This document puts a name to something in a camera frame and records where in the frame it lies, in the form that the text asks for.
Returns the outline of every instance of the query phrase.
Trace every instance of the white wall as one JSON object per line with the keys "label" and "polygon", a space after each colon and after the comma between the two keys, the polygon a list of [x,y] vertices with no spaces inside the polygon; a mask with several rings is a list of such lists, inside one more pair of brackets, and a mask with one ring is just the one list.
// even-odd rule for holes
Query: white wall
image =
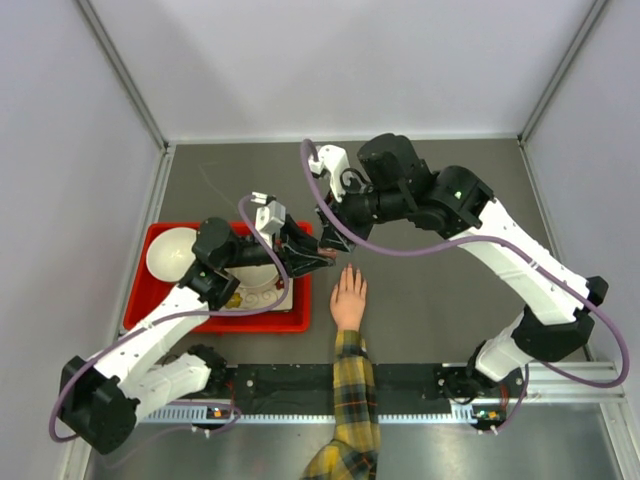
{"label": "white wall", "polygon": [[[605,306],[635,364],[626,389],[640,420],[640,3],[611,2],[530,143],[564,258],[611,288]],[[603,329],[593,345],[619,359]]]}
{"label": "white wall", "polygon": [[61,368],[113,334],[158,152],[71,0],[3,0],[0,45],[0,477],[42,480]]}
{"label": "white wall", "polygon": [[171,139],[515,135],[592,0],[93,0]]}

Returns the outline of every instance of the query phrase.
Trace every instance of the floor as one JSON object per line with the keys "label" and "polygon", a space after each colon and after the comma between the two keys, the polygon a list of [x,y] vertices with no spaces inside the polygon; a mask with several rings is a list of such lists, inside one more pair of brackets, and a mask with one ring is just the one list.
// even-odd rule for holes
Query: floor
{"label": "floor", "polygon": [[[352,166],[362,142],[340,142]],[[414,142],[432,170],[462,165],[482,178],[529,234],[548,246],[540,212],[516,140]],[[296,220],[319,227],[314,201],[298,160],[297,143],[181,145],[176,149],[160,221],[201,221],[209,216],[239,219],[237,200],[252,191],[276,195]],[[377,226],[370,240],[408,249],[441,241],[437,235],[399,221]],[[378,363],[464,362],[484,339],[496,335],[522,309],[522,301],[464,251],[397,259],[364,249],[341,255],[369,281],[363,322]],[[340,268],[313,274],[312,324],[303,334],[190,335],[211,344],[231,363],[327,363],[335,327],[328,310]]]}

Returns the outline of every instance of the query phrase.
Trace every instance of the white bowl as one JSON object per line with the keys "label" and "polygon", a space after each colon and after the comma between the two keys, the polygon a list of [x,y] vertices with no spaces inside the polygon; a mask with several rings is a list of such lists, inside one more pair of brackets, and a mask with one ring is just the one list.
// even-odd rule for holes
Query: white bowl
{"label": "white bowl", "polygon": [[275,265],[259,267],[229,268],[227,271],[240,280],[238,288],[248,293],[262,293],[278,282],[278,269]]}
{"label": "white bowl", "polygon": [[162,232],[147,250],[147,268],[158,280],[176,283],[196,259],[191,247],[196,241],[196,230],[178,227]]}

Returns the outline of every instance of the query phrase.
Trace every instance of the yellow plaid shirt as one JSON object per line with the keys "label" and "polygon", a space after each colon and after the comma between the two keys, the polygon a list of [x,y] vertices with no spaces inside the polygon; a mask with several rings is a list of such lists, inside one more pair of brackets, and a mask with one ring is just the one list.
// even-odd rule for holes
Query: yellow plaid shirt
{"label": "yellow plaid shirt", "polygon": [[380,449],[373,367],[355,331],[338,332],[333,365],[336,430],[307,466],[302,480],[375,478]]}

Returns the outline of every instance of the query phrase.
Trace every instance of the sleeve cuff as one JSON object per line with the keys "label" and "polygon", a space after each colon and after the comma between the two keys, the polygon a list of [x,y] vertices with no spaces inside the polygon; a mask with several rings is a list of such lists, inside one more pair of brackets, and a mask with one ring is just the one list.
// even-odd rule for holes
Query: sleeve cuff
{"label": "sleeve cuff", "polygon": [[367,347],[359,332],[341,330],[336,336],[336,357],[366,357]]}

